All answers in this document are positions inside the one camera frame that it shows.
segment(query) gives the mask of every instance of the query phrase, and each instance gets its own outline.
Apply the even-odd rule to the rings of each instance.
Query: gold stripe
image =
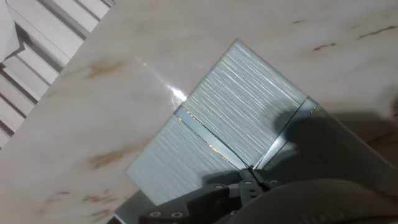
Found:
[[[232,162],[230,162],[229,160],[227,160],[227,158],[225,158],[222,154],[220,154],[220,152],[218,152],[217,149],[215,149],[211,144],[208,144],[206,142],[206,140],[204,140],[198,133],[196,133],[189,125],[187,125],[179,116],[177,116],[175,114],[175,116],[183,123],[186,125],[186,127],[188,127],[189,129],[191,129],[191,131],[193,131],[200,139],[202,139],[202,141],[204,141],[212,150],[214,150],[215,152],[217,152],[217,154],[219,154],[222,158],[224,158],[227,162],[229,162],[230,164],[232,164],[232,166],[234,166],[235,168],[237,168]]]

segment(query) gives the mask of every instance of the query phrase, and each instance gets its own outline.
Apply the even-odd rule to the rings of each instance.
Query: gold line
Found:
[[[212,150],[214,150],[215,152],[217,152],[217,154],[219,154],[222,158],[224,158],[227,162],[229,162],[230,164],[232,164],[232,166],[234,166],[235,168],[237,168],[232,162],[230,162],[229,160],[227,160],[227,158],[225,158],[222,154],[220,154],[220,152],[218,152],[218,150],[217,149],[215,149],[211,144],[208,144],[207,142],[206,142],[206,140],[204,140],[198,133],[196,133],[189,125],[187,125],[178,115],[176,115],[175,114],[175,116],[182,122],[182,123],[184,123],[185,125],[186,125],[186,127],[188,127],[189,129],[191,129],[191,131],[193,131],[200,139],[202,139],[202,141],[204,141]]]

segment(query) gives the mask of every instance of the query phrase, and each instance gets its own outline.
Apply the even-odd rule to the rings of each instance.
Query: beige marble countertop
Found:
[[[118,0],[0,151],[0,222],[104,222],[137,190],[123,170],[235,38],[398,164],[397,10]]]

